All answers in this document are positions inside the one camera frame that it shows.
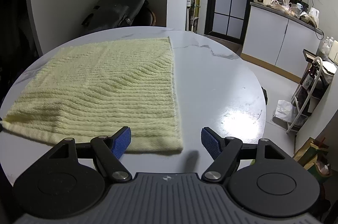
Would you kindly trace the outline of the yellow knitted towel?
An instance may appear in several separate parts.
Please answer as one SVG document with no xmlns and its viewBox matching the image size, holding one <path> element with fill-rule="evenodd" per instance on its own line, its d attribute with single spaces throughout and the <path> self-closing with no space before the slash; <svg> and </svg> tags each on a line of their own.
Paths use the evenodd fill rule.
<svg viewBox="0 0 338 224">
<path fill-rule="evenodd" d="M 90 43 L 60 49 L 26 85 L 4 129 L 54 145 L 131 129 L 128 152 L 183 150 L 169 38 Z"/>
</svg>

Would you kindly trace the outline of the black slipper far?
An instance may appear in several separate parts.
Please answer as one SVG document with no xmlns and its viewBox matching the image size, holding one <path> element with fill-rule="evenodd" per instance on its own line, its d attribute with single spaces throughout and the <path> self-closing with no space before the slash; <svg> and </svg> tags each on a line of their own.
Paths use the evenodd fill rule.
<svg viewBox="0 0 338 224">
<path fill-rule="evenodd" d="M 264 99 L 265 99 L 265 104 L 267 106 L 267 103 L 268 103 L 267 91 L 263 87 L 261 87 L 261 88 L 262 88 L 263 96 L 264 96 Z"/>
</svg>

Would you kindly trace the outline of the white plastic bag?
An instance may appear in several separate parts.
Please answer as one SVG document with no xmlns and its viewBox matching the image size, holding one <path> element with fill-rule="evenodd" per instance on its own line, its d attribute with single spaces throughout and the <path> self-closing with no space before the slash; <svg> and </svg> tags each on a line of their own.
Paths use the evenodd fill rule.
<svg viewBox="0 0 338 224">
<path fill-rule="evenodd" d="M 278 125 L 284 125 L 287 123 L 291 125 L 297 114 L 298 111 L 296 107 L 294 107 L 289 101 L 278 100 L 272 121 Z"/>
</svg>

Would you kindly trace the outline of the white metal rack cart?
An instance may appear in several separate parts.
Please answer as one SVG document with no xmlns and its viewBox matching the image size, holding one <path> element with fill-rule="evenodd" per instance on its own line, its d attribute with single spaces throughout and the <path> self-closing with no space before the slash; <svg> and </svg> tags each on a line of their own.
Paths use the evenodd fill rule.
<svg viewBox="0 0 338 224">
<path fill-rule="evenodd" d="M 287 122 L 287 133 L 297 133 L 314 113 L 326 90 L 337 74 L 337 63 L 327 56 L 323 58 L 304 49 L 303 55 L 309 63 L 292 98 L 293 116 Z"/>
</svg>

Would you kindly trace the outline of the white kitchen cabinet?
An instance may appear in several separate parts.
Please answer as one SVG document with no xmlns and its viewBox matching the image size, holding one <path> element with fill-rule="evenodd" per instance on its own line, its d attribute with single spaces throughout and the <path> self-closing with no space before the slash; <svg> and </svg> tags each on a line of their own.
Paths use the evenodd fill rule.
<svg viewBox="0 0 338 224">
<path fill-rule="evenodd" d="M 261 4 L 250 4 L 241 58 L 298 83 L 324 33 L 303 21 Z"/>
</svg>

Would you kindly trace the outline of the wooden chair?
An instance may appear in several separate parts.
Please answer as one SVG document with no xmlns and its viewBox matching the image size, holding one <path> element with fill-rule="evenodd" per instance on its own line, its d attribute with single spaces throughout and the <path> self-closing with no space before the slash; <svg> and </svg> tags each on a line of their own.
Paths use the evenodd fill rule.
<svg viewBox="0 0 338 224">
<path fill-rule="evenodd" d="M 153 11 L 150 11 L 150 15 L 151 15 L 151 24 L 150 26 L 155 26 L 156 25 L 156 15 Z"/>
</svg>

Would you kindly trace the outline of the black bag on chair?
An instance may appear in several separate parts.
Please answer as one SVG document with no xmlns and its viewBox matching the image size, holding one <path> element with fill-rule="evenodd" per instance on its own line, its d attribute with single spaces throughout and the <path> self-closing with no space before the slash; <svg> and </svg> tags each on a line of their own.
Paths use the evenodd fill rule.
<svg viewBox="0 0 338 224">
<path fill-rule="evenodd" d="M 80 36 L 103 30 L 150 26 L 147 0 L 99 0 L 81 23 Z"/>
</svg>

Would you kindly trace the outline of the white electric kettle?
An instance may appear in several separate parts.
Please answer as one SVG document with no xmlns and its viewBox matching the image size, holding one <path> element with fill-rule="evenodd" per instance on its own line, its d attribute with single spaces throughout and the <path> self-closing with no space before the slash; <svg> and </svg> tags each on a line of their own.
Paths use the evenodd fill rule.
<svg viewBox="0 0 338 224">
<path fill-rule="evenodd" d="M 320 11 L 314 7 L 311 7 L 308 13 L 309 17 L 311 17 L 317 24 L 319 24 L 319 15 Z"/>
</svg>

